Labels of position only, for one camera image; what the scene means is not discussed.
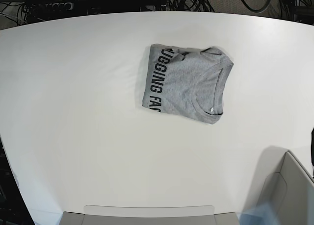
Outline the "grey T-shirt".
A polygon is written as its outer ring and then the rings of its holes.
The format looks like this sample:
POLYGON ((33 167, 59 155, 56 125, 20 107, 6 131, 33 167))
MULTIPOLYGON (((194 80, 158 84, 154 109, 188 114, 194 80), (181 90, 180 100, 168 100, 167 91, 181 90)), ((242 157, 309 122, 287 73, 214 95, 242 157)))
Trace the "grey T-shirt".
POLYGON ((213 125, 223 115, 223 92, 233 65, 216 47, 151 45, 142 106, 213 125))

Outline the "grey chair front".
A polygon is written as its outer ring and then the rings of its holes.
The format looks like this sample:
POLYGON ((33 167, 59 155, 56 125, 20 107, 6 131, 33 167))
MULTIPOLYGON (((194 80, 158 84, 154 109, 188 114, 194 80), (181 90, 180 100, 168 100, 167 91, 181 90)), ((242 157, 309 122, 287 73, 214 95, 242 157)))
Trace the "grey chair front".
POLYGON ((211 205, 112 207, 86 205, 84 213, 64 212, 61 225, 238 225, 235 212, 215 214, 211 205))

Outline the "blue cloth corner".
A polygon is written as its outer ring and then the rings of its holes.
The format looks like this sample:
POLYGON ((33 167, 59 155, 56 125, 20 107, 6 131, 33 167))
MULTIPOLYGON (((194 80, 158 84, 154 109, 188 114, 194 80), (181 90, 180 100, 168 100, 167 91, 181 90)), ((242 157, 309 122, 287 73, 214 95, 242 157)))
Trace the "blue cloth corner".
POLYGON ((258 205, 238 214, 240 225, 277 225, 278 220, 269 203, 258 205))

